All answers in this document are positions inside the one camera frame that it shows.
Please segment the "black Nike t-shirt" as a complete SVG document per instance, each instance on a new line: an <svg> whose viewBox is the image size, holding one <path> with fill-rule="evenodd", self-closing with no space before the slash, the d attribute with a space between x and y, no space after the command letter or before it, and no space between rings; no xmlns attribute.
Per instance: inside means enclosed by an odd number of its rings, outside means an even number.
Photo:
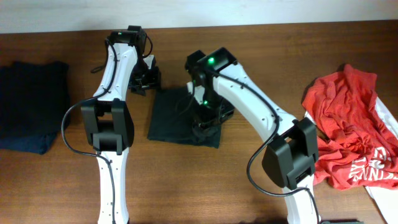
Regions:
<svg viewBox="0 0 398 224"><path fill-rule="evenodd" d="M219 148L221 126L202 131L194 123L187 87L158 90L155 93L147 139L192 146Z"/></svg>

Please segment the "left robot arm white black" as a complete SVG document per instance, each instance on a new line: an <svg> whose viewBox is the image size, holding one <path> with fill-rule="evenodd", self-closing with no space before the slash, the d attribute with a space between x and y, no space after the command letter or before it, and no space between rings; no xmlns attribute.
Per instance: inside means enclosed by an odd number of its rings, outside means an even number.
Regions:
<svg viewBox="0 0 398 224"><path fill-rule="evenodd" d="M98 223L129 223L126 203L126 164L134 142L134 123L126 103L129 92L145 95L161 87L161 72L144 29L114 30L105 40L107 59L101 83L81 106L88 143L99 166Z"/></svg>

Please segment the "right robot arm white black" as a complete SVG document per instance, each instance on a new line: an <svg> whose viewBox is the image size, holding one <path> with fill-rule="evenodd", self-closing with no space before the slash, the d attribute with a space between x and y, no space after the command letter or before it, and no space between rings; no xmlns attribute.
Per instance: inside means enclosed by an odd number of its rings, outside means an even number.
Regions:
<svg viewBox="0 0 398 224"><path fill-rule="evenodd" d="M246 167L250 183L284 198L288 223L323 223L313 193L319 157L314 123L275 104L224 47L208 55L197 50L187 57L185 69L192 78L188 92L198 103L195 130L208 132L238 110L263 141Z"/></svg>

